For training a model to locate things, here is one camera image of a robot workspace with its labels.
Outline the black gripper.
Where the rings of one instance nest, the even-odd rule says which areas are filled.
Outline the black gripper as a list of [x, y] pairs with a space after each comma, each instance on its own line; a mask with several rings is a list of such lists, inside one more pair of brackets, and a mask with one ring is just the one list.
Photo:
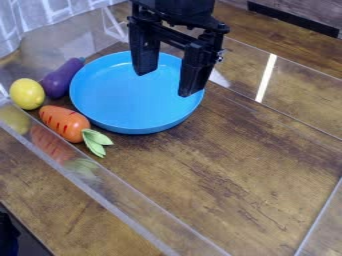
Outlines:
[[129, 48], [139, 76], [157, 68], [160, 43], [184, 51], [177, 94], [188, 97], [207, 83], [221, 59], [228, 26], [213, 16], [215, 0], [129, 0]]

